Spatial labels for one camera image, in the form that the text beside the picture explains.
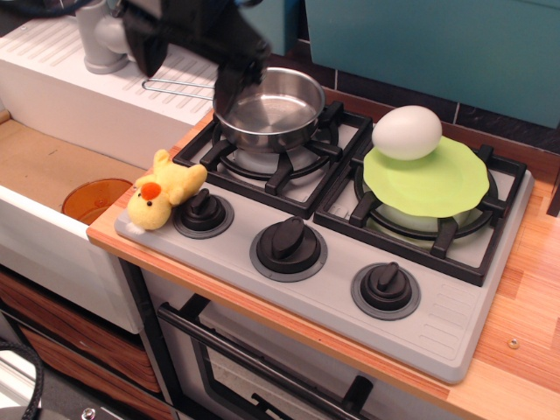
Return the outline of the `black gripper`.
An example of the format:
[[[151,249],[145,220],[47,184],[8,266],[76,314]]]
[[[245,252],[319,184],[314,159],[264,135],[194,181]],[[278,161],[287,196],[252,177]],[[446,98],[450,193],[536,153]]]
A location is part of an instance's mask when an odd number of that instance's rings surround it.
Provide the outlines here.
[[[244,3],[124,1],[122,4],[122,23],[130,52],[148,78],[163,65],[169,45],[219,64],[213,86],[213,110],[218,115],[227,114],[245,90],[263,82],[271,46],[242,15]]]

